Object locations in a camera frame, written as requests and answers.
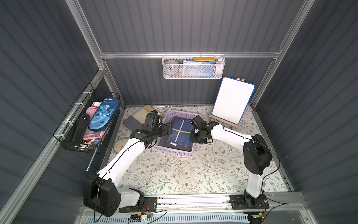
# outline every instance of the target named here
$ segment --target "white wire basket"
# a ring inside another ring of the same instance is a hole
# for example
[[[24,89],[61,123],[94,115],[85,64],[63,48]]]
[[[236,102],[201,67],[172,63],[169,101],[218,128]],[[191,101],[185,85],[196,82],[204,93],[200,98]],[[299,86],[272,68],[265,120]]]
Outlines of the white wire basket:
[[[213,57],[216,62],[193,62],[194,57]],[[164,54],[162,64],[166,79],[222,78],[225,57],[223,54]]]

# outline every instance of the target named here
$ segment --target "folded blue cloth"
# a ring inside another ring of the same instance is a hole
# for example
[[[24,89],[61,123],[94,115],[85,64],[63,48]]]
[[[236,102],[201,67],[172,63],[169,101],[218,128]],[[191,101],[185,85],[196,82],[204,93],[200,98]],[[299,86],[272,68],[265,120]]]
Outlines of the folded blue cloth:
[[[190,133],[194,130],[194,127],[190,120],[174,118],[172,128],[173,133],[168,137],[169,143],[179,144],[185,147],[189,147],[193,144],[190,140]]]

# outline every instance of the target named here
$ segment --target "black remote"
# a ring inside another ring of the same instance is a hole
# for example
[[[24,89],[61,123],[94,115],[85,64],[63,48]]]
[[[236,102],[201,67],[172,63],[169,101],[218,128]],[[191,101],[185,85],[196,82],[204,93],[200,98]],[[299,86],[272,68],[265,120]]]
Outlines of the black remote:
[[[74,129],[71,144],[74,146],[79,146],[82,143],[83,135],[86,132],[88,123],[91,117],[88,114],[81,114],[79,116],[79,121]]]

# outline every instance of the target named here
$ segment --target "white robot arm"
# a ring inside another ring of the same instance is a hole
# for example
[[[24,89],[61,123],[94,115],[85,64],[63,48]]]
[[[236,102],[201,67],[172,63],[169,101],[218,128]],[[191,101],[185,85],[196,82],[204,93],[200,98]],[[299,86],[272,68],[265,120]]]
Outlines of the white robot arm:
[[[158,115],[147,116],[146,123],[139,130],[131,134],[131,138],[119,154],[103,169],[97,172],[98,176],[90,176],[85,180],[84,205],[111,216],[118,208],[135,206],[140,199],[140,191],[129,189],[119,193],[118,183],[122,176],[149,143],[155,138],[171,134],[169,125],[159,124]],[[226,142],[244,153],[244,163],[249,170],[248,184],[245,190],[245,200],[248,208],[253,208],[262,200],[262,181],[270,165],[272,155],[260,135],[246,135],[235,132],[217,122],[209,124],[197,116],[192,120],[195,132],[191,140],[194,143],[206,143],[207,139],[217,139]]]
[[[241,151],[243,151],[244,144],[252,139],[251,135],[241,134],[239,132],[230,130],[221,124],[217,124],[211,130],[213,139],[221,140],[226,142]],[[246,192],[254,198],[257,198],[262,193],[262,182],[266,175],[267,167],[263,169],[262,174],[254,174],[248,172],[248,182]]]

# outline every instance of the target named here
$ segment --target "zip tie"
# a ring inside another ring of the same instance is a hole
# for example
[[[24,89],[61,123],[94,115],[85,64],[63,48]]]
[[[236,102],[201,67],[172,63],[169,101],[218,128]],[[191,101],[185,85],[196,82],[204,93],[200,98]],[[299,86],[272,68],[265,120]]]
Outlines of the zip tie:
[[[65,123],[65,124],[69,123],[71,126],[73,126],[73,123],[72,123],[72,121],[70,121],[70,120],[68,120],[68,121],[63,121],[62,123]]]
[[[65,138],[64,134],[54,134],[53,136],[54,136],[58,141],[61,141],[61,138],[60,138],[60,139],[57,138],[58,136]]]
[[[75,104],[81,104],[81,105],[84,107],[84,103],[83,103],[83,102],[81,102],[81,103],[75,103]]]
[[[91,92],[83,92],[83,93],[88,93],[90,96],[92,96],[92,93],[91,93]]]

